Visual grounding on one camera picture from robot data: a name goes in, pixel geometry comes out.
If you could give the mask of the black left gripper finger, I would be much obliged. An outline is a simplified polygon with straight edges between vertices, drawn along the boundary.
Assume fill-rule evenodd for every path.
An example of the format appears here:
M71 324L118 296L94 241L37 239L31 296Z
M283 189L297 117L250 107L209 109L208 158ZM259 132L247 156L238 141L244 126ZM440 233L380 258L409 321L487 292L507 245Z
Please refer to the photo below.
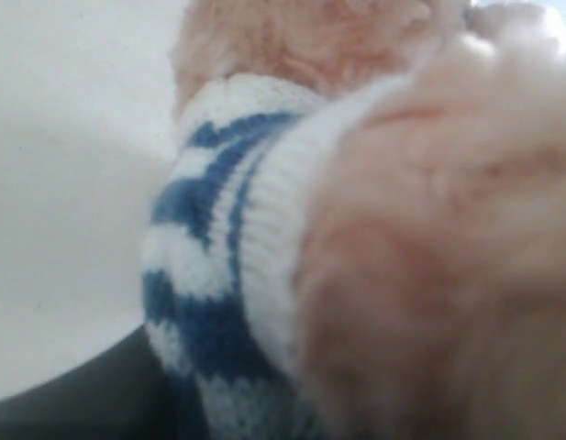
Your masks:
M0 439L205 439L194 391L179 398L139 329L100 356L0 401Z

